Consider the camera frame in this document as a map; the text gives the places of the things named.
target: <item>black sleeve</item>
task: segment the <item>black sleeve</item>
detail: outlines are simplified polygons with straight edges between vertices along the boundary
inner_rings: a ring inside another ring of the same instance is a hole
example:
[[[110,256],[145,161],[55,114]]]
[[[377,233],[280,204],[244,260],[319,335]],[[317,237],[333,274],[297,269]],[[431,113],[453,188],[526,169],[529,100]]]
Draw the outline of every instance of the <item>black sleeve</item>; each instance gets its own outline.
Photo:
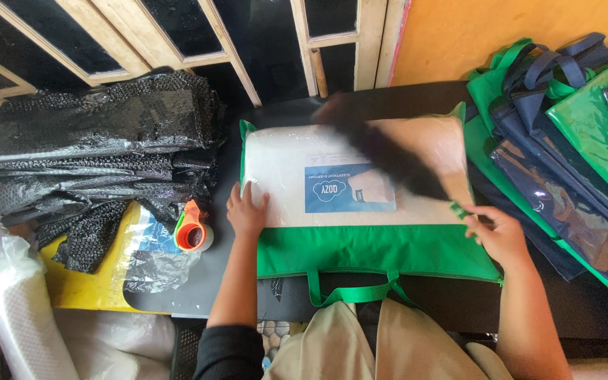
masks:
[[[255,327],[216,326],[198,342],[195,380],[261,379],[264,358],[262,337]]]

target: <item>beige clothing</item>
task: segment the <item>beige clothing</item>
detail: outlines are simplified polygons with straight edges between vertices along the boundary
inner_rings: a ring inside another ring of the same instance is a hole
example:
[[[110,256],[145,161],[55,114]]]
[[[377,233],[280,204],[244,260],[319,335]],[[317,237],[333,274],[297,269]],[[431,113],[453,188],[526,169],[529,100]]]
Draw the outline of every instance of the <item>beige clothing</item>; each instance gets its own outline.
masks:
[[[290,338],[264,378],[512,380],[492,350],[477,343],[466,350],[470,356],[426,313],[384,299],[375,358],[355,305],[336,302]]]

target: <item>orange tape dispenser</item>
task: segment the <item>orange tape dispenser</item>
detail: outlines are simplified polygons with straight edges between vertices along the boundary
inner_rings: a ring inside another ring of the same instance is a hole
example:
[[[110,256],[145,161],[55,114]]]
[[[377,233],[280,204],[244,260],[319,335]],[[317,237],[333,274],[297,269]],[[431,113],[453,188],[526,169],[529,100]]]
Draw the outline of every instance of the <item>orange tape dispenser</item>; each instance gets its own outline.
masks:
[[[187,202],[175,227],[175,245],[182,251],[203,252],[208,249],[215,235],[213,229],[201,223],[201,219],[207,217],[208,213],[201,212],[196,201]]]

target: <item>hand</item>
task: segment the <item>hand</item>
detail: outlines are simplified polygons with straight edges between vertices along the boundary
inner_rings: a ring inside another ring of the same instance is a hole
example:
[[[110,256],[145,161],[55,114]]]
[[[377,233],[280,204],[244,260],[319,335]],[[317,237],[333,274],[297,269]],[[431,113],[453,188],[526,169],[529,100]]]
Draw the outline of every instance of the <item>hand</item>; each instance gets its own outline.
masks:
[[[253,183],[248,182],[243,189],[243,197],[239,195],[241,186],[238,182],[231,189],[231,196],[226,202],[226,218],[236,232],[237,238],[259,237],[266,223],[266,210],[269,206],[269,194],[265,193],[258,207],[253,205]]]
[[[491,258],[499,262],[504,271],[516,268],[534,268],[524,232],[515,218],[511,218],[495,207],[465,205],[463,209],[477,215],[485,215],[494,222],[493,229],[487,228],[474,216],[467,216],[463,221],[468,226],[466,237],[476,235],[476,242],[484,246]]]

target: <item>yellow surface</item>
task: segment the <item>yellow surface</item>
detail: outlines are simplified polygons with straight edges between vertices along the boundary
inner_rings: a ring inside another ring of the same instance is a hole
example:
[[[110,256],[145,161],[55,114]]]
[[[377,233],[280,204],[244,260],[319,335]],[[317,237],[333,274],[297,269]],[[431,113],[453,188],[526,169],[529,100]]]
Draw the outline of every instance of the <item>yellow surface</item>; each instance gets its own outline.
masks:
[[[69,271],[63,264],[51,259],[65,237],[59,237],[41,249],[41,258],[47,269],[46,286],[53,307],[141,312],[131,308],[124,299],[121,290],[123,277],[112,283],[112,275],[117,262],[123,264],[123,260],[126,260],[127,263],[128,258],[122,252],[122,244],[124,239],[129,239],[125,234],[126,226],[131,217],[135,217],[137,220],[137,215],[134,214],[137,213],[138,207],[137,203],[132,202],[124,213],[116,239],[95,274]]]
[[[466,79],[522,37],[556,49],[607,36],[604,0],[412,0],[391,86]]]

